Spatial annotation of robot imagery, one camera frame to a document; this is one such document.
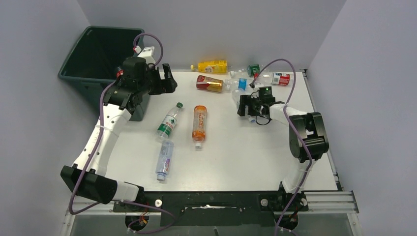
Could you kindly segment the orange drink bottle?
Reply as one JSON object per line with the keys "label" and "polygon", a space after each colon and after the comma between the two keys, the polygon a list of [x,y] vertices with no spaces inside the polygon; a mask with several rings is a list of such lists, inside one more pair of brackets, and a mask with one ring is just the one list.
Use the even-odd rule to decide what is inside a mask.
{"label": "orange drink bottle", "polygon": [[195,149],[201,149],[206,139],[207,108],[198,105],[194,108],[193,115],[192,139]]}

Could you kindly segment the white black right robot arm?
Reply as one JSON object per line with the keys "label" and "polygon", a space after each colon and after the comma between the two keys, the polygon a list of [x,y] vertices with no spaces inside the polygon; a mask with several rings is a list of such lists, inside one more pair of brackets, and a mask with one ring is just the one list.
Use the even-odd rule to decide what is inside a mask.
{"label": "white black right robot arm", "polygon": [[314,164],[328,152],[329,142],[321,113],[304,112],[278,101],[272,88],[258,87],[254,91],[237,90],[232,98],[240,117],[253,120],[265,118],[268,123],[278,121],[289,128],[289,148],[295,165],[284,177],[280,186],[284,192],[277,195],[277,205],[284,210],[296,204],[297,194]]}

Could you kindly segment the clear bottle blue label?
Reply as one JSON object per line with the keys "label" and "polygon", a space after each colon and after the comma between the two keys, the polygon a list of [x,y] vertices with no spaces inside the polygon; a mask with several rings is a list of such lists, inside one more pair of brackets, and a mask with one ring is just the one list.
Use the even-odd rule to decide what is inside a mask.
{"label": "clear bottle blue label", "polygon": [[233,92],[235,90],[248,90],[249,84],[253,82],[252,78],[232,78],[227,79],[223,82],[223,91],[225,92]]}

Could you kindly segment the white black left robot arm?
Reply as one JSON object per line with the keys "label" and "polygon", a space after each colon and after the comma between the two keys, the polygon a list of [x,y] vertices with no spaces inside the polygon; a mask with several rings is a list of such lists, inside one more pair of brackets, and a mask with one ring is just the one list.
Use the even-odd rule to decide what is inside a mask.
{"label": "white black left robot arm", "polygon": [[140,57],[128,57],[121,68],[122,73],[100,96],[99,118],[87,144],[73,164],[61,170],[60,176],[71,190],[70,207],[77,196],[96,204],[141,203],[145,198],[143,187],[107,178],[108,162],[120,132],[143,97],[173,93],[178,85],[167,63],[162,65],[163,76],[157,63]]}

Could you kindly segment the clear bottle red white label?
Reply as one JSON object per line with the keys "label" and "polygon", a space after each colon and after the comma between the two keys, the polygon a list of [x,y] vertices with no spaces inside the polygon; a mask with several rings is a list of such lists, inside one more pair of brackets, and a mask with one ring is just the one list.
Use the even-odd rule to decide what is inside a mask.
{"label": "clear bottle red white label", "polygon": [[116,78],[119,79],[123,75],[124,75],[124,69],[121,66],[118,66],[116,68]]}

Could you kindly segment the crushed bottle blue green label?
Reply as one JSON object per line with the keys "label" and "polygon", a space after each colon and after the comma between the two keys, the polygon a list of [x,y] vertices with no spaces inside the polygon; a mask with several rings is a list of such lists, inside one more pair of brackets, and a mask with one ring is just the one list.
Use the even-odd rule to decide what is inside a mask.
{"label": "crushed bottle blue green label", "polygon": [[[243,90],[241,88],[238,88],[238,89],[232,91],[232,99],[233,99],[233,102],[235,103],[237,109],[239,109],[240,97],[242,95],[250,95],[250,94],[251,93],[249,91]],[[249,123],[255,123],[255,117],[250,116],[248,114],[246,114],[245,116],[238,115],[238,117],[241,120],[247,119]]]}

